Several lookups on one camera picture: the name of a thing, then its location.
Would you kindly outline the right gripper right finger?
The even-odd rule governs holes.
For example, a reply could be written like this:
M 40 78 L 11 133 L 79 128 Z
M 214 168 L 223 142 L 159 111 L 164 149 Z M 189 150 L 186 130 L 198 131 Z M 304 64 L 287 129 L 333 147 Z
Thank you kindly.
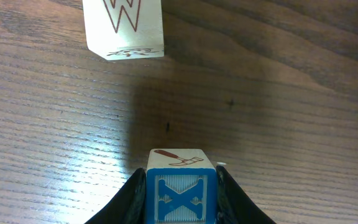
M 248 197 L 223 166 L 216 166 L 218 224 L 276 224 Z

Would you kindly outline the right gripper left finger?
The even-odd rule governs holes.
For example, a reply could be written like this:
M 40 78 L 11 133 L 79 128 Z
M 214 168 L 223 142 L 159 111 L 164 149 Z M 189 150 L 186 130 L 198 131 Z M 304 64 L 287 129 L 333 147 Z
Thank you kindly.
M 146 198 L 145 169 L 138 168 L 117 194 L 85 224 L 142 224 Z

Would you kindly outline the blue letter block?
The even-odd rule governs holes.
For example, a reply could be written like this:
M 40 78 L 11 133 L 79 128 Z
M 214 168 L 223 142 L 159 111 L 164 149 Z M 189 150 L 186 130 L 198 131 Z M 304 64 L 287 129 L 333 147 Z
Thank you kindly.
M 215 224 L 216 215 L 217 172 L 201 149 L 150 151 L 146 224 Z

